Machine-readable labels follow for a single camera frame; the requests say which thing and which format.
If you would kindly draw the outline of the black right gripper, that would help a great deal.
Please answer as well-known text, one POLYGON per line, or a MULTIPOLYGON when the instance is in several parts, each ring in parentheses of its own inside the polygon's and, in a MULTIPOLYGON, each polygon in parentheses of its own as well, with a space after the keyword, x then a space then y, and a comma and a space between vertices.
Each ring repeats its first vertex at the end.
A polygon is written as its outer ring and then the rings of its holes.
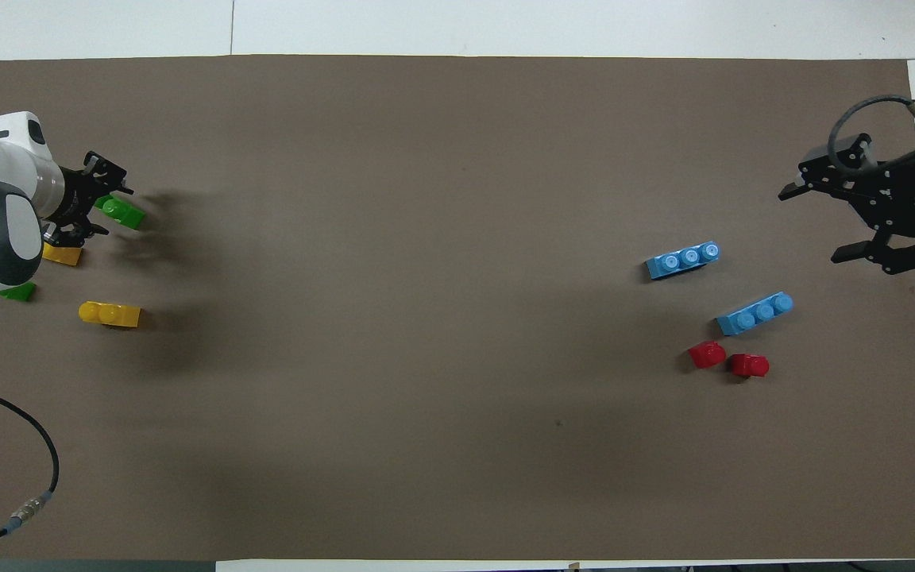
MULTIPOLYGON (((865 224, 875 230, 915 238, 915 151, 896 160, 878 160, 871 136, 861 133, 836 142, 836 155, 849 169, 862 168, 856 176, 832 165, 824 146, 807 153, 800 176, 778 192, 778 199, 795 199, 816 191, 849 203, 865 224)), ((865 260, 878 265, 886 275, 915 270, 915 244, 890 246, 893 234, 878 232, 867 242, 840 246, 831 255, 833 264, 865 260)))

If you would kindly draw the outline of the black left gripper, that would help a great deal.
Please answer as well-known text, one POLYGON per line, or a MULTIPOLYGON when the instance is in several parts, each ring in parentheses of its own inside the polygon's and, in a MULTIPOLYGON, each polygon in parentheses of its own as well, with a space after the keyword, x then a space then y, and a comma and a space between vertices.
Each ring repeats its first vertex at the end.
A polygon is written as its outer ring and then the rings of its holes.
POLYGON ((126 184, 127 171, 101 153, 88 151, 83 170, 61 168, 63 195, 57 207, 43 221, 43 240, 50 245, 84 245, 95 235, 109 230, 91 223, 90 212, 104 195, 119 192, 134 195, 126 184))

